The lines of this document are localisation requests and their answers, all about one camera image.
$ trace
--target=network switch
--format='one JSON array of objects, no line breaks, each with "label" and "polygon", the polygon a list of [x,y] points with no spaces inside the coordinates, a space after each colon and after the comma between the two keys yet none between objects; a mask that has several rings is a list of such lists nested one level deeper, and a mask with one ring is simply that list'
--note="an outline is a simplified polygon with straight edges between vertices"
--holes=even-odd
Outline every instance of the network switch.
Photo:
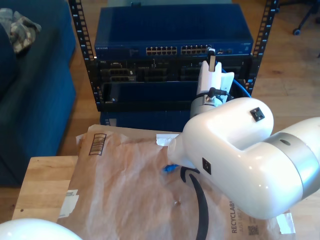
[{"label": "network switch", "polygon": [[252,46],[238,4],[102,8],[94,44],[101,61],[205,57],[208,47],[248,56]]}]

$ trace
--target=black rack rail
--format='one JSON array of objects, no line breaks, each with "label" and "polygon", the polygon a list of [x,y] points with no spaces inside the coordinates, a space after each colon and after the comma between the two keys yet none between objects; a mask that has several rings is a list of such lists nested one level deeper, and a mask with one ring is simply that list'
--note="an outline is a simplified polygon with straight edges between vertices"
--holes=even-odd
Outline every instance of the black rack rail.
[{"label": "black rack rail", "polygon": [[[93,49],[88,34],[87,23],[81,0],[68,0],[68,2],[75,30],[77,33],[77,38],[80,44],[82,56],[84,59],[85,67],[90,80],[96,107],[97,110],[101,112],[103,111],[103,106],[105,104],[110,104],[110,102],[104,101],[103,91],[100,85],[101,63],[96,59],[96,57],[93,54]],[[269,39],[270,30],[274,21],[278,3],[279,0],[266,0],[258,36],[256,38],[251,59],[243,62],[247,65],[246,69],[248,69],[248,71],[246,71],[243,78],[237,79],[242,85],[244,85],[244,87],[250,94],[252,94],[254,85],[256,83],[257,75],[259,72],[264,52],[266,50],[266,45]]]}]

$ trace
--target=white tape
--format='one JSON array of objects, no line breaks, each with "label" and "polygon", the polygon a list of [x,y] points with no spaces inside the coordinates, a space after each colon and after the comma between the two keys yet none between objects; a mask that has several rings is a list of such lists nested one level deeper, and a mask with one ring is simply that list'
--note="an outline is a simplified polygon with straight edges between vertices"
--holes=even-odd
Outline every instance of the white tape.
[{"label": "white tape", "polygon": [[172,139],[176,138],[179,134],[157,134],[156,144],[159,146],[169,146]]},{"label": "white tape", "polygon": [[284,213],[276,217],[276,220],[280,227],[281,234],[295,234],[294,221],[291,213]]},{"label": "white tape", "polygon": [[77,201],[79,199],[79,195],[76,195],[78,190],[68,190],[66,193],[66,196],[64,198],[64,202],[61,207],[60,218],[66,218],[68,217],[72,211],[75,209]]}]

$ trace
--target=camouflage cloth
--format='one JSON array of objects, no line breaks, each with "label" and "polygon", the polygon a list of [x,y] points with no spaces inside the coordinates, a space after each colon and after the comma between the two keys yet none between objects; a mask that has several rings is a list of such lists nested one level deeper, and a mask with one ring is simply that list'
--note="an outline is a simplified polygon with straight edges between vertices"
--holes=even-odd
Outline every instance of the camouflage cloth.
[{"label": "camouflage cloth", "polygon": [[0,24],[8,34],[13,50],[16,54],[27,49],[36,40],[41,31],[41,26],[34,23],[19,12],[9,8],[0,9]]}]

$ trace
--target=silver metal ring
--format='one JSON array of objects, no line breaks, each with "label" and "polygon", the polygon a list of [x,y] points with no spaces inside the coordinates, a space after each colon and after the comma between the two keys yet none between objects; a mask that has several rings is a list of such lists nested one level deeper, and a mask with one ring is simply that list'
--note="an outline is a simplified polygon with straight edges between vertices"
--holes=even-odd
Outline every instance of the silver metal ring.
[{"label": "silver metal ring", "polygon": [[292,161],[301,178],[302,199],[320,189],[320,164],[315,154],[302,140],[289,133],[278,132],[264,142],[278,148]]}]

